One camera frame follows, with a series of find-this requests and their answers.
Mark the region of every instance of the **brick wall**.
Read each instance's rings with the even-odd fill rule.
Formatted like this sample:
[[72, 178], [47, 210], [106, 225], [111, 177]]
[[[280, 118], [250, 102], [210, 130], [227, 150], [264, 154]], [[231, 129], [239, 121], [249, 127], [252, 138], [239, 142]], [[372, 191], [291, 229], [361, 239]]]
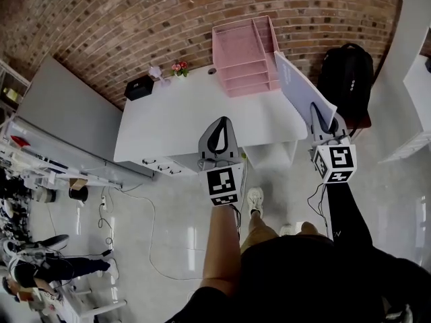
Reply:
[[422, 46], [420, 54], [424, 55], [425, 57], [431, 57], [431, 30], [429, 30], [426, 35], [426, 39], [424, 45]]
[[268, 15], [279, 47], [315, 82], [325, 52], [362, 45], [377, 67], [401, 0], [1, 0], [0, 54], [33, 76], [51, 54], [122, 108], [126, 83], [150, 65], [211, 63], [211, 28]]

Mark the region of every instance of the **white marker cube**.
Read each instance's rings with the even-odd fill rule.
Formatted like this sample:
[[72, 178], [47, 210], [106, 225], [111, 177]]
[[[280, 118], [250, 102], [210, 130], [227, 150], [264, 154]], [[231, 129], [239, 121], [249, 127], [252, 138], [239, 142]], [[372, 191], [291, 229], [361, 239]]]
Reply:
[[214, 168], [198, 174], [213, 206], [234, 205], [239, 209], [244, 184], [244, 164]]
[[355, 145], [317, 146], [313, 159], [314, 166], [321, 175], [323, 183], [346, 183], [356, 172]]

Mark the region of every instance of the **black bag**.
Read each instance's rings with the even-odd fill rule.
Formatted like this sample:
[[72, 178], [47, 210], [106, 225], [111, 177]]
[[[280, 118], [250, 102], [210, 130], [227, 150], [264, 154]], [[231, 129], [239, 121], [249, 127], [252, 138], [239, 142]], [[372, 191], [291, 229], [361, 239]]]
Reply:
[[323, 60], [317, 89], [344, 119], [354, 121], [350, 136], [367, 115], [373, 75], [371, 55], [357, 44], [328, 50]]

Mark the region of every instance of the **backpack handle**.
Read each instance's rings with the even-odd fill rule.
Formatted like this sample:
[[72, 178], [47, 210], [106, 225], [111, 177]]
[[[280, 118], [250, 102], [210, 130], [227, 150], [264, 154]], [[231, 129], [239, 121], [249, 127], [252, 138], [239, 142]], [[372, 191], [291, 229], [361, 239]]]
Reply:
[[346, 48], [349, 48], [350, 46], [351, 46], [352, 48], [355, 48], [355, 49], [358, 49], [358, 50], [365, 51], [361, 46], [359, 46], [359, 45], [357, 45], [357, 44], [355, 44], [355, 43], [346, 43], [346, 44], [344, 44], [344, 45], [341, 47], [341, 49], [346, 49]]

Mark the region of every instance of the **shoe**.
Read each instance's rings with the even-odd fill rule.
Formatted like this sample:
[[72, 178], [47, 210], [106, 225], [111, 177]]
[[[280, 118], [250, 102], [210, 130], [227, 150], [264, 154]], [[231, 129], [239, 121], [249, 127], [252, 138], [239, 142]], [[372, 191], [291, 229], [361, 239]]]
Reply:
[[115, 260], [111, 258], [110, 260], [108, 260], [108, 263], [110, 266], [106, 272], [109, 273], [111, 277], [113, 277], [115, 280], [118, 280], [120, 274], [119, 269], [117, 268], [117, 262], [115, 262]]
[[263, 190], [262, 188], [250, 188], [247, 192], [248, 215], [253, 211], [258, 211], [261, 217], [263, 216]]
[[292, 225], [290, 225], [289, 223], [283, 225], [280, 229], [280, 237], [281, 236], [293, 236], [295, 235], [295, 227], [293, 227]]

